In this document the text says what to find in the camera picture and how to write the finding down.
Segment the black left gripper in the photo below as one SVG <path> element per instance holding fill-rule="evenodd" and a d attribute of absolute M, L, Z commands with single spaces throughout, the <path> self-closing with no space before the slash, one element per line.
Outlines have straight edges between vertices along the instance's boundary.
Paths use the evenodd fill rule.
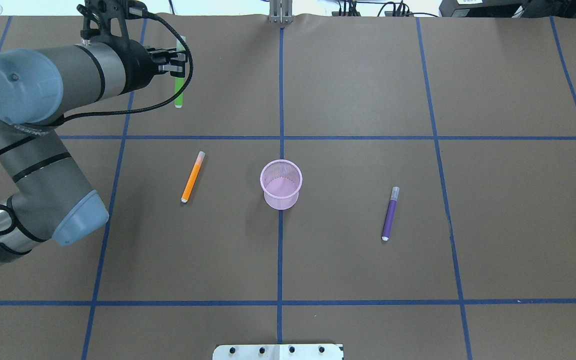
<path fill-rule="evenodd" d="M 185 64 L 166 64 L 167 62 L 187 62 L 186 50 L 155 48 L 130 42 L 118 47 L 118 55 L 125 69 L 123 93 L 146 87 L 154 76 L 162 75 L 162 73 L 167 72 L 173 77 L 186 77 Z"/>

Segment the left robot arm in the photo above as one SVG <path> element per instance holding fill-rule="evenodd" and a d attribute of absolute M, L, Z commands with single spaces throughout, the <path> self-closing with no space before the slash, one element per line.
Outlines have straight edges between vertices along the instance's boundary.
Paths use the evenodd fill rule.
<path fill-rule="evenodd" d="M 110 218 L 57 129 L 66 112 L 146 87 L 170 73 L 190 84 L 181 48 L 91 42 L 0 53 L 0 164 L 18 191 L 0 202 L 0 266 L 48 240 L 71 246 Z"/>

